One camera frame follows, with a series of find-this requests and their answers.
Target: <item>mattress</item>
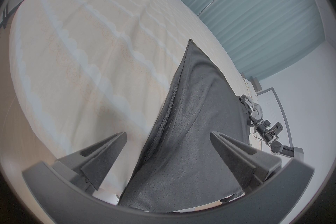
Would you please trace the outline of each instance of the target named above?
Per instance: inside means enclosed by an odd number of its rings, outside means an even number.
[[[128,141],[99,190],[120,195],[189,39],[237,96],[253,95],[214,35],[180,0],[24,0],[10,31],[15,92],[32,130],[56,158],[126,131]]]

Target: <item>gray cloth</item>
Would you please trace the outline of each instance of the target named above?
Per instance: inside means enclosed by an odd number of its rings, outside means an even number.
[[[119,205],[172,212],[240,193],[211,131],[248,144],[248,106],[190,40]]]
[[[246,103],[251,107],[252,113],[251,116],[256,120],[259,120],[263,117],[263,110],[260,104],[254,103],[250,96],[246,96]]]

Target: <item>beige bed sheet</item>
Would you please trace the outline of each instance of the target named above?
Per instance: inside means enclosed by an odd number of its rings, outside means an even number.
[[[10,31],[15,92],[37,137],[60,158],[126,131],[102,190],[120,195],[188,40],[251,95],[204,23],[180,0],[25,0]]]

